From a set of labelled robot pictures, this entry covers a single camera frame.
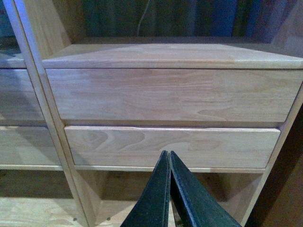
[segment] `wooden shelf unit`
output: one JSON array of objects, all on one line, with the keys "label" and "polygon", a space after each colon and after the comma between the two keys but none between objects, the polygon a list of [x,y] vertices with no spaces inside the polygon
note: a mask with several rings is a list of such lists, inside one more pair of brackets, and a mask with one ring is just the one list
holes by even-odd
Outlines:
[{"label": "wooden shelf unit", "polygon": [[164,148],[245,225],[303,102],[302,2],[270,43],[91,38],[81,0],[5,4],[83,226],[119,226]]}]

